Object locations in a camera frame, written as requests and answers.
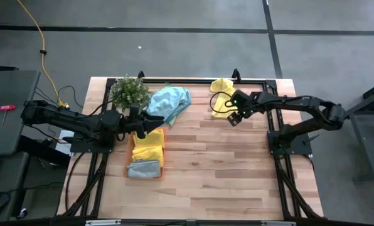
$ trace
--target cloth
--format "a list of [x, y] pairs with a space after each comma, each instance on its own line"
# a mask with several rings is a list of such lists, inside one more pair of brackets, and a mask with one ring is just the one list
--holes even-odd
[[136, 148], [162, 146], [164, 148], [164, 131], [163, 128], [156, 128], [145, 136], [144, 139], [139, 139], [136, 134], [132, 136]]
[[149, 100], [147, 113], [152, 116], [163, 116], [170, 126], [174, 118], [191, 104], [190, 92], [182, 87], [170, 85], [158, 90]]
[[127, 176], [130, 178], [155, 178], [161, 176], [161, 166], [158, 160], [141, 160], [127, 166]]
[[[218, 80], [213, 81], [211, 83], [210, 90], [211, 90], [211, 92], [222, 91], [222, 92], [225, 92], [225, 93], [229, 94], [230, 96], [232, 96], [233, 93], [236, 91], [233, 88], [233, 81], [231, 81], [229, 79], [225, 79], [225, 78], [219, 78]], [[236, 107], [230, 108], [230, 107], [225, 106], [225, 102], [228, 101], [228, 100], [230, 100], [230, 97], [228, 95], [219, 94], [213, 109], [217, 110], [219, 112], [226, 112], [226, 111], [231, 110], [231, 109], [236, 109], [237, 110]], [[212, 111], [212, 116], [213, 117], [219, 117], [219, 118], [227, 118], [231, 113], [232, 112], [217, 113], [217, 112]]]
[[132, 150], [132, 161], [136, 162], [138, 159], [158, 160], [161, 167], [163, 167], [164, 159], [162, 146], [134, 148], [134, 150]]

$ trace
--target green plant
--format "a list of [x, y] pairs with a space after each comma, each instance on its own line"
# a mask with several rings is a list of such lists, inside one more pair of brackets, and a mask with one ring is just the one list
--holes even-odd
[[130, 77], [118, 79], [110, 91], [111, 99], [122, 111], [130, 104], [140, 104], [140, 107], [145, 107], [149, 102], [150, 94], [149, 88], [141, 79]]

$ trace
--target wooden table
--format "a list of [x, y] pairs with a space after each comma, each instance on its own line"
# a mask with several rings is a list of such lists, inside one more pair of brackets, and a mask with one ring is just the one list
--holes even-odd
[[[83, 114], [91, 113], [102, 103], [106, 80], [106, 77], [91, 78]], [[148, 86], [152, 91], [164, 87], [163, 84]], [[211, 117], [209, 84], [179, 86], [190, 90], [192, 101], [168, 129], [162, 180], [123, 178], [126, 136], [109, 155], [99, 218], [283, 219], [275, 164], [266, 141], [269, 128], [265, 114], [254, 114], [232, 127], [226, 119]], [[234, 87], [248, 94], [262, 91], [259, 85]], [[290, 79], [277, 80], [277, 88], [279, 95], [296, 96]], [[299, 112], [283, 110], [282, 115], [285, 123], [301, 121]], [[90, 159], [91, 154], [85, 154], [75, 167], [69, 186], [70, 205], [85, 186]], [[292, 166], [297, 189], [313, 210], [322, 215], [310, 162], [302, 156], [292, 156]], [[293, 213], [291, 196], [286, 190], [289, 210]], [[58, 213], [64, 209], [63, 192]]]

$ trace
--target concrete floor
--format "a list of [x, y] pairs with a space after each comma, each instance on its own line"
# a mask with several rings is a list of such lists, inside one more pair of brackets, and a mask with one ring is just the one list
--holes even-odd
[[[266, 29], [261, 0], [23, 0], [43, 25], [141, 28]], [[374, 30], [374, 0], [268, 0], [274, 29]], [[0, 1], [0, 23], [32, 25], [15, 0]], [[267, 34], [44, 32], [46, 67], [57, 87], [73, 85], [83, 102], [91, 76], [275, 78]], [[276, 35], [283, 78], [298, 95], [350, 108], [374, 85], [374, 36]], [[41, 70], [35, 31], [0, 31], [0, 65]], [[54, 97], [41, 77], [39, 88]], [[62, 99], [73, 101], [72, 91]], [[31, 129], [33, 138], [43, 138]], [[326, 217], [374, 223], [374, 183], [354, 185], [365, 160], [346, 121], [340, 131], [315, 132], [312, 142], [319, 194]], [[62, 180], [63, 175], [56, 173]], [[53, 215], [55, 203], [32, 217]]]

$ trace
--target yellow cloth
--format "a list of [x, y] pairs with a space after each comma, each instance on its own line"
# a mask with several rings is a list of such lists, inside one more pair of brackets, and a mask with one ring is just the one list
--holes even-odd
[[162, 146], [152, 146], [152, 147], [143, 147], [143, 148], [134, 148], [132, 150], [132, 161], [136, 162], [137, 159], [143, 160], [159, 160], [161, 167], [163, 167], [163, 151]]
[[[231, 81], [229, 79], [225, 79], [225, 78], [219, 78], [218, 80], [213, 81], [211, 83], [210, 90], [211, 90], [211, 92], [222, 91], [222, 92], [225, 92], [225, 93], [229, 94], [230, 96], [232, 96], [233, 93], [236, 91], [233, 88], [233, 81]], [[231, 110], [231, 109], [237, 109], [236, 107], [234, 107], [234, 108], [226, 107], [225, 102], [228, 101], [228, 100], [230, 100], [230, 97], [228, 95], [219, 94], [213, 109], [217, 110], [219, 112], [226, 112], [226, 111]], [[227, 113], [217, 113], [217, 112], [212, 111], [212, 116], [213, 117], [227, 118], [231, 113], [232, 113], [232, 111], [227, 112]]]
[[139, 139], [137, 135], [133, 135], [134, 144], [136, 148], [151, 147], [161, 145], [164, 148], [164, 132], [163, 128], [157, 128], [145, 136], [144, 139]]

